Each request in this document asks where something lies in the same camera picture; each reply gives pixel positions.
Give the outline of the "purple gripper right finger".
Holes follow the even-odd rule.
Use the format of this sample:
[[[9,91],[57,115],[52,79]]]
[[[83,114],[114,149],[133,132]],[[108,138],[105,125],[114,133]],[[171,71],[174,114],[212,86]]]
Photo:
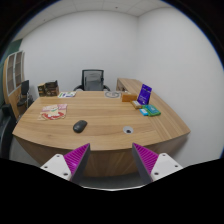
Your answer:
[[[132,144],[132,154],[144,184],[149,184],[182,169],[167,153],[157,154],[136,143]]]

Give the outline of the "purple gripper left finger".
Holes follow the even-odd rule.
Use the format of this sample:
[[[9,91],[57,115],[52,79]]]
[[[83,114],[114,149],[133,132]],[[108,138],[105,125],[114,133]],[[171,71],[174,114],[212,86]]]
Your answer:
[[[90,156],[90,144],[62,155],[55,154],[41,168],[72,183],[79,184]]]

